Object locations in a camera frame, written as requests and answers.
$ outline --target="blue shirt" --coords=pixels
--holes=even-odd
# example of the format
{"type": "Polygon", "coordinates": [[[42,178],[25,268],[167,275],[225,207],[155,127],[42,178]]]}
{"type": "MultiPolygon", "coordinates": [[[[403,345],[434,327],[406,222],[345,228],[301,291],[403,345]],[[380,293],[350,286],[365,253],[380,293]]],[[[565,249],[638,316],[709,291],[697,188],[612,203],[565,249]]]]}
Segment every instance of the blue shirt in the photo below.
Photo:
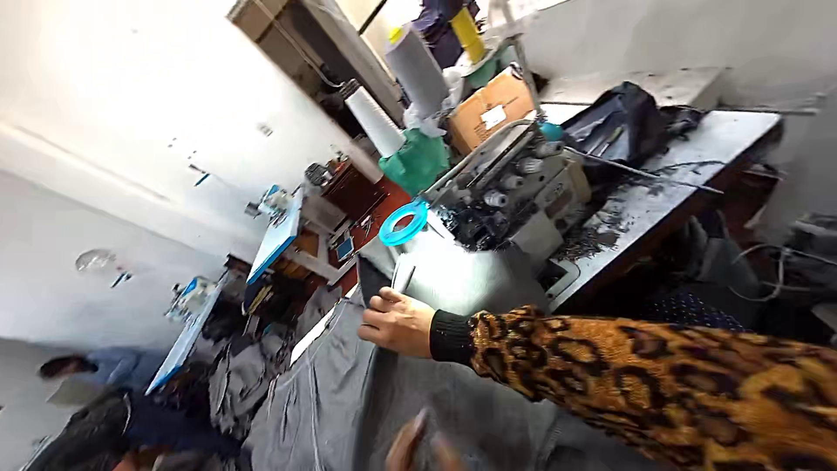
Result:
{"type": "Polygon", "coordinates": [[[144,391],[151,384],[162,361],[166,359],[165,355],[127,347],[94,350],[85,358],[96,365],[98,370],[79,373],[80,379],[135,391],[144,391]]]}

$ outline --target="blue ring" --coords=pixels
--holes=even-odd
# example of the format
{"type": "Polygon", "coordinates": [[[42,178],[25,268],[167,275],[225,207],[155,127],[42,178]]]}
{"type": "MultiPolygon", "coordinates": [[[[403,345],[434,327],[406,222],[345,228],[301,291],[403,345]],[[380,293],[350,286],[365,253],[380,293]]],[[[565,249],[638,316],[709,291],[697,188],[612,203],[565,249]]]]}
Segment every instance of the blue ring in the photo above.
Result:
{"type": "Polygon", "coordinates": [[[400,246],[406,241],[409,241],[416,234],[418,234],[427,223],[428,204],[422,200],[415,200],[393,211],[387,220],[381,225],[381,230],[377,233],[378,238],[385,246],[400,246]],[[395,224],[398,223],[405,216],[412,216],[413,220],[407,224],[407,227],[401,230],[395,230],[395,224]]]}

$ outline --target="leopard print sleeve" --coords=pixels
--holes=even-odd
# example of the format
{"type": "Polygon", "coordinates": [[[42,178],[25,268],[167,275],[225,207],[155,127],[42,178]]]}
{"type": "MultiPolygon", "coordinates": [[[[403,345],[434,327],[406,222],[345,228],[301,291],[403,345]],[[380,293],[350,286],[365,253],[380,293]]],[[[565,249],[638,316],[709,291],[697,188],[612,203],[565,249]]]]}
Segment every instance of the leopard print sleeve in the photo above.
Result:
{"type": "MultiPolygon", "coordinates": [[[[531,307],[460,322],[478,375],[556,402],[650,458],[682,469],[837,470],[832,349],[676,324],[543,318],[531,307]]],[[[445,337],[431,338],[440,360],[445,337]]]]}

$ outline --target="hand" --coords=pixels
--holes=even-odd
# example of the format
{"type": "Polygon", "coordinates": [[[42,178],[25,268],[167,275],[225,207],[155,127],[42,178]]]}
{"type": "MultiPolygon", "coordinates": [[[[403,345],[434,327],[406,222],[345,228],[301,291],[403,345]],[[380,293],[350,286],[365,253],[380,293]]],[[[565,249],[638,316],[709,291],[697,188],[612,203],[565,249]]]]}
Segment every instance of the hand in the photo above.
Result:
{"type": "Polygon", "coordinates": [[[363,311],[357,336],[403,355],[430,358],[430,324],[436,310],[390,287],[382,287],[363,311]]]}
{"type": "MultiPolygon", "coordinates": [[[[424,435],[427,412],[421,411],[413,420],[404,424],[393,440],[387,454],[387,471],[413,471],[416,447],[424,435]]],[[[465,471],[459,455],[448,442],[437,434],[431,440],[433,452],[442,471],[465,471]]]]}

